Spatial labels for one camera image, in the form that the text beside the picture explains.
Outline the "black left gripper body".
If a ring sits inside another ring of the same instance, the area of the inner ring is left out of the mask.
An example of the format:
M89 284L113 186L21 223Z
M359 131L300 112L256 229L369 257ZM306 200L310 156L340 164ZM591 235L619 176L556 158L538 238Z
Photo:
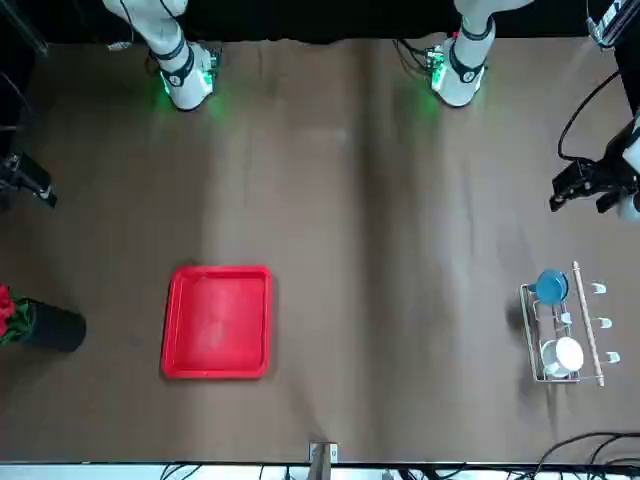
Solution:
M623 156L626 150L638 146L639 129L635 127L624 127L607 143L602 158L595 163L594 193L639 191L639 169Z

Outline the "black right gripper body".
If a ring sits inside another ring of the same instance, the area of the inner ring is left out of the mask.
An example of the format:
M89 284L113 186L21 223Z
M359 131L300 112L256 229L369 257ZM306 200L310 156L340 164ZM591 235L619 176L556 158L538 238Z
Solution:
M21 180L18 176L18 167L20 165L22 155L19 153L12 153L1 158L1 192L19 191L21 186Z

